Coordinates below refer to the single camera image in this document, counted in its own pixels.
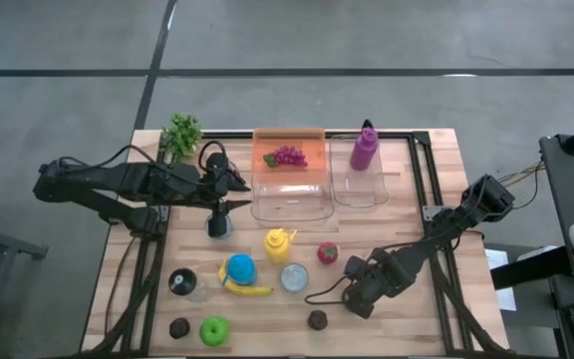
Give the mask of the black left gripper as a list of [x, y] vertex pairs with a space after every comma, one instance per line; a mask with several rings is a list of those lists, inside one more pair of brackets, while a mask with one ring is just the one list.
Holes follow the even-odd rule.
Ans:
[[251, 191], [246, 181], [232, 174], [227, 175], [228, 159], [223, 153], [211, 153], [206, 160], [198, 157], [198, 167], [203, 171], [198, 180], [196, 205], [211, 210], [207, 220], [210, 237], [223, 237], [230, 231], [228, 213], [236, 208], [251, 204], [251, 200], [224, 200], [228, 191]]

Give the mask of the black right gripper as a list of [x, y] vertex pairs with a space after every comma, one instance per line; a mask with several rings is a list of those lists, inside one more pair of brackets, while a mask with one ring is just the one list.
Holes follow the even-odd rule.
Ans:
[[351, 283], [342, 293], [342, 302], [349, 311], [364, 319], [371, 316], [376, 301], [382, 296], [395, 296], [403, 284], [400, 263], [381, 248], [375, 248], [368, 259], [350, 256], [344, 275]]

